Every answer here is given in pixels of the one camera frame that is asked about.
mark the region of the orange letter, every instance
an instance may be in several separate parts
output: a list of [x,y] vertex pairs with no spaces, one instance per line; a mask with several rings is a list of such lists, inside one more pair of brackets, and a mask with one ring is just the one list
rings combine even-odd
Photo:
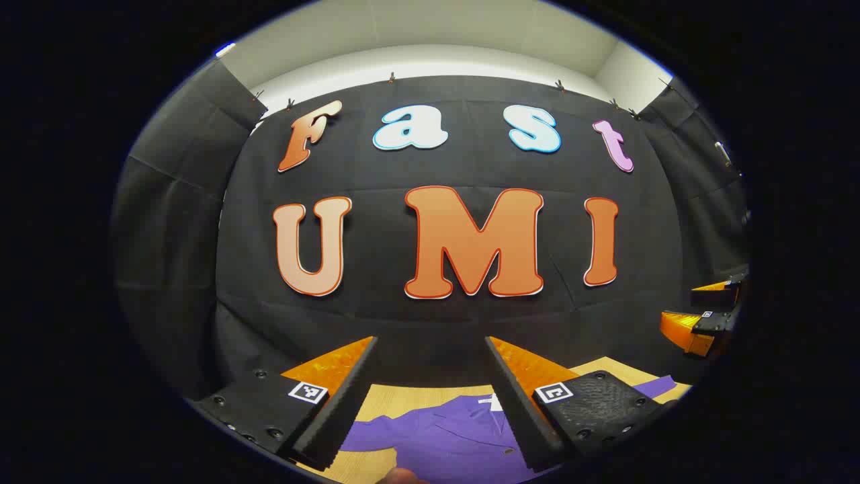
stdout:
[[406,194],[418,215],[415,279],[406,294],[415,299],[445,299],[454,285],[442,272],[443,252],[467,295],[481,288],[499,256],[489,282],[497,296],[533,295],[544,288],[538,275],[538,211],[544,198],[528,189],[506,189],[496,199],[484,228],[478,230],[460,195],[450,187],[420,187]]
[[278,172],[287,171],[308,159],[310,156],[310,150],[306,148],[308,138],[311,143],[319,141],[328,119],[325,116],[334,116],[341,112],[341,108],[343,108],[342,102],[332,101],[292,122],[290,144],[286,147],[284,159],[278,165]]
[[615,281],[615,217],[618,205],[608,198],[589,198],[586,212],[592,217],[592,262],[582,281],[587,286],[601,286]]
[[323,198],[314,205],[320,218],[322,261],[320,270],[308,272],[298,257],[298,223],[304,218],[304,205],[293,203],[274,210],[272,218],[277,227],[275,244],[278,269],[284,282],[296,292],[323,296],[332,293],[343,276],[343,217],[353,208],[353,201],[344,196]]

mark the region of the purple shirt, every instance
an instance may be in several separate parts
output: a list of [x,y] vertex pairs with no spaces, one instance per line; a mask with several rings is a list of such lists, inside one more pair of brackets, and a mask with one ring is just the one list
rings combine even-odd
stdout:
[[[664,376],[635,388],[654,398],[674,387],[672,378]],[[393,447],[397,467],[430,484],[517,484],[554,470],[536,473],[526,467],[504,412],[491,412],[489,402],[479,401],[490,397],[459,396],[396,419],[355,422],[341,450]]]

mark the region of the black fabric backdrop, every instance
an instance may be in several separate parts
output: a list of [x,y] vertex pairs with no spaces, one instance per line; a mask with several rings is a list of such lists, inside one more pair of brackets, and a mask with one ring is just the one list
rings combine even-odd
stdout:
[[[749,255],[740,157],[706,108],[673,78],[639,115],[672,187],[683,246],[684,286],[713,283],[743,269]],[[720,141],[731,158],[715,147]],[[684,310],[690,310],[685,299]]]
[[[343,109],[320,141],[310,145],[310,158],[278,173],[292,122],[334,100],[342,101]],[[411,104],[438,108],[448,140],[432,150],[375,148],[372,136],[383,126],[381,117]],[[549,111],[561,148],[554,153],[517,148],[502,118],[512,104]],[[593,130],[592,123],[604,119],[624,136],[624,152],[635,163],[632,173],[613,164]],[[565,366],[609,356],[657,375],[697,381],[704,364],[684,358],[659,331],[660,311],[681,307],[687,289],[676,189],[663,166],[682,163],[708,183],[715,183],[714,174],[697,152],[655,152],[648,134],[672,133],[646,124],[590,97],[511,79],[471,77],[368,84],[268,117],[239,154],[218,232],[215,334],[223,374],[229,380],[236,371],[262,363],[290,368],[375,335],[384,362],[379,383],[480,385],[486,382],[477,360],[481,340],[493,335]],[[433,184],[455,188],[478,226],[503,189],[540,193],[545,205],[538,216],[537,260],[543,291],[497,298],[485,281],[469,297],[446,260],[453,294],[442,301],[408,298],[403,285],[415,274],[416,218],[403,196]],[[305,205],[300,257],[307,270],[315,270],[320,239],[312,208],[333,195],[353,200],[343,233],[343,281],[331,295],[301,295],[279,274],[272,212],[287,203]],[[583,202],[591,196],[608,197],[620,210],[618,277],[597,288],[582,282],[591,255],[591,221]],[[733,202],[720,194],[715,200],[719,208]],[[691,223],[710,216],[709,207],[703,207]],[[718,239],[714,245],[723,243]]]
[[212,358],[218,213],[266,108],[221,64],[203,65],[147,123],[117,186],[114,276],[134,337],[185,394],[218,385]]

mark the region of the wooden surface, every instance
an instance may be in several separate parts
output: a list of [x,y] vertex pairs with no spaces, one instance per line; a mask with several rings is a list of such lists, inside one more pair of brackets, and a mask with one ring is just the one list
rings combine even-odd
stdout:
[[[630,386],[650,382],[658,376],[650,375],[633,367],[619,363],[611,358],[602,357],[590,363],[571,368],[579,375],[602,369],[618,377]],[[678,383],[672,390],[655,398],[658,403],[680,398],[690,385]],[[392,419],[416,408],[439,406],[460,395],[488,395],[493,393],[489,385],[480,387],[459,388],[411,388],[389,387],[386,385],[371,385],[370,391],[355,418],[359,422],[373,420],[387,415]],[[375,450],[373,452],[338,452],[335,462],[325,472],[299,464],[300,467],[314,474],[324,475],[333,481],[344,484],[376,484],[397,462],[397,452],[394,449]]]

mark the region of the letter m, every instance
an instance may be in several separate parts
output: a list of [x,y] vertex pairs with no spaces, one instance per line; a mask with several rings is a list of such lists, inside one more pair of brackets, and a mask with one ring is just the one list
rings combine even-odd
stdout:
[[454,285],[443,274],[448,257],[467,295],[481,288],[489,267],[499,256],[499,269],[489,292],[499,297],[533,295],[544,288],[538,275],[538,211],[544,198],[528,189],[506,189],[499,194],[483,229],[450,187],[410,190],[406,204],[418,217],[418,255],[415,278],[406,294],[415,299],[444,299]]

